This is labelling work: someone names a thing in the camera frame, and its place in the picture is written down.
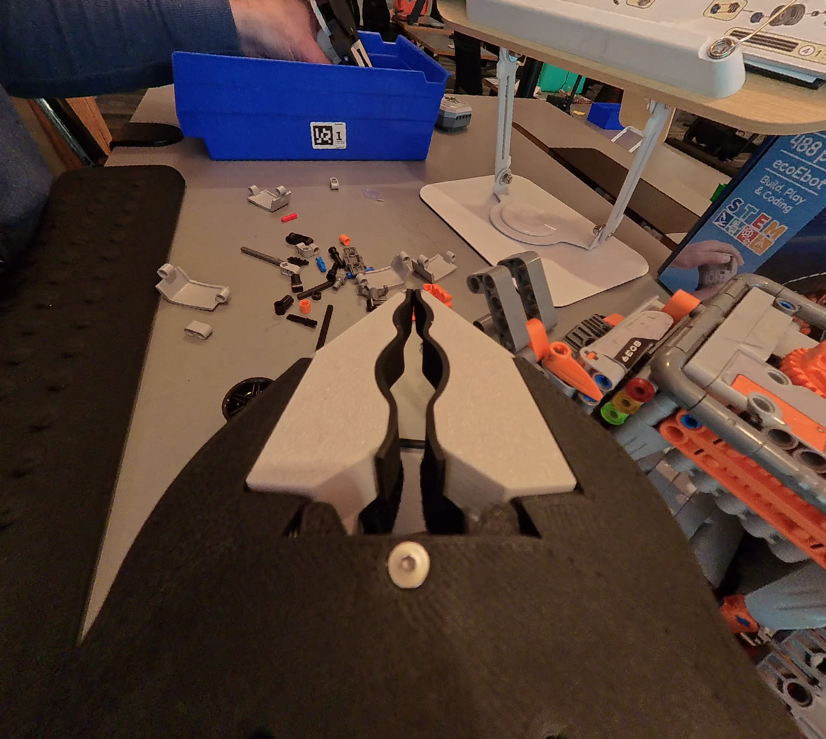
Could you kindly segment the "white book stand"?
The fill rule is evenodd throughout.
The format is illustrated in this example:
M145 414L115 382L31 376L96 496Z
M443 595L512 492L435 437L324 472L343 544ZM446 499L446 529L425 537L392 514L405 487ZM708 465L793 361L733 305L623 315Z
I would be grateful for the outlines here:
M557 52L601 63L710 98L745 83L743 52L731 40L562 0L465 0L470 20ZM629 199L674 109L650 99L641 147L610 217L587 219L511 173L511 124L519 54L500 47L499 102L492 176L424 186L420 197L487 262L534 249L552 299L569 305L642 277L643 257L613 238Z

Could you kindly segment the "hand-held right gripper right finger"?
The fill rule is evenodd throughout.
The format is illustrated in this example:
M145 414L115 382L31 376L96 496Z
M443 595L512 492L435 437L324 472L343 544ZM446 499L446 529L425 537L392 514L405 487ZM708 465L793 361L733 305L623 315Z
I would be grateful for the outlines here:
M422 372L435 388L420 467L426 515L576 487L516 358L429 293L415 293Z

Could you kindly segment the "blue plastic bin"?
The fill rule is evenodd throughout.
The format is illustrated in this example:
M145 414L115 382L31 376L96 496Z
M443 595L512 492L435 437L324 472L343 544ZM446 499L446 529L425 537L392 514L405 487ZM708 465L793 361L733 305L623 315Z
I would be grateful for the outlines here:
M215 160L424 160L448 72L408 39L362 32L372 67L176 52L185 136Z

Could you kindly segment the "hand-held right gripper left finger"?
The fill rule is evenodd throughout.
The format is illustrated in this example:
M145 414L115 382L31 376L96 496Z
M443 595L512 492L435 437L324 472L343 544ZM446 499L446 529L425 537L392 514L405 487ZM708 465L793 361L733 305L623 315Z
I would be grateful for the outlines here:
M315 353L247 476L251 490L332 504L341 517L392 504L402 472L391 386L404 372L412 290Z

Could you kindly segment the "grey orange tracked toy robot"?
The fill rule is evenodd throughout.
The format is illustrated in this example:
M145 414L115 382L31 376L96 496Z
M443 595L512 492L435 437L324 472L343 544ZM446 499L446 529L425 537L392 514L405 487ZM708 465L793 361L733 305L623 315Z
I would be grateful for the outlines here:
M741 275L566 335L536 252L467 278L475 326L602 422L666 501L720 612L824 737L824 303Z

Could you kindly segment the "person's left forearm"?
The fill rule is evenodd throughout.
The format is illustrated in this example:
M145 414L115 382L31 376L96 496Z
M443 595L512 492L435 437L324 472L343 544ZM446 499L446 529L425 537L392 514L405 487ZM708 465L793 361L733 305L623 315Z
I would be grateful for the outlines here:
M1 0L3 104L168 85L174 52L240 55L229 0Z

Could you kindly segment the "scattered black toy pins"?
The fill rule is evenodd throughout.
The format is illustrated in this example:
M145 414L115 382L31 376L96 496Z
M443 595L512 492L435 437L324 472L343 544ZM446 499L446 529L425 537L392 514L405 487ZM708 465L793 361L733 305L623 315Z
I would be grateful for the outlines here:
M325 291L338 292L355 279L348 275L345 260L342 256L342 248L330 247L328 255L331 259L331 268L325 273L325 279L315 286L307 286L301 278L301 274L285 276L289 282L291 290L284 297L274 302L274 313L282 317L287 314L297 314L300 310L300 301L305 298L319 300ZM373 267L367 266L367 272L373 271Z

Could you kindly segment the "wooden backboard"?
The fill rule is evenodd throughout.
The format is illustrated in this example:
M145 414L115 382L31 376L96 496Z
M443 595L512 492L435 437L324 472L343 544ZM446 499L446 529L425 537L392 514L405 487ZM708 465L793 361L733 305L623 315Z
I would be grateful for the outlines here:
M810 90L761 73L747 72L745 83L737 93L724 98L705 97L492 30L470 20L465 0L439 0L438 8L446 25L455 32L724 125L763 135L798 135L825 129L824 86Z

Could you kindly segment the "dark grey axle pale connector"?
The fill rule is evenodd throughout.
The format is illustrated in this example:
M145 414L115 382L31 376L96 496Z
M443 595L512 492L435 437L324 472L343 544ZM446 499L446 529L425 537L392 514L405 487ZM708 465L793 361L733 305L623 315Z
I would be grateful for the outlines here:
M274 256L267 255L264 252L251 249L249 247L241 247L240 251L244 255L247 255L254 259L258 259L262 262L266 262L268 265L277 267L285 276L291 276L300 273L301 266L290 260L276 258Z

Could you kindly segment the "blue robot kit box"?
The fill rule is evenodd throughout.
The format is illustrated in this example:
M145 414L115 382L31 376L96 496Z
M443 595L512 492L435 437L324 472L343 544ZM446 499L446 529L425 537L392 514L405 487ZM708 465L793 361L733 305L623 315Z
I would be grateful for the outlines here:
M754 273L824 303L825 134L771 137L665 262L670 291L707 300Z

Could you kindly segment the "pale grey toy panel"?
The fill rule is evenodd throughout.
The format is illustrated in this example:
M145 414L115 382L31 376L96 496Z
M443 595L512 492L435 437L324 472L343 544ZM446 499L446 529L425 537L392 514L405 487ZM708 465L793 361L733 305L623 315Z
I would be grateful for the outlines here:
M405 252L399 252L388 267L366 274L368 288L380 291L387 288L389 293L393 292L406 286L413 270L412 259Z
M270 213L287 206L292 198L292 192L284 186L267 189L253 185L248 188L248 193L249 203Z
M447 251L444 255L438 253L431 258L419 255L414 263L414 272L425 283L439 284L440 280L452 274L456 267L455 253Z
M156 289L168 302L200 311L213 311L231 299L228 287L193 280L180 267L167 263L157 270L160 282Z

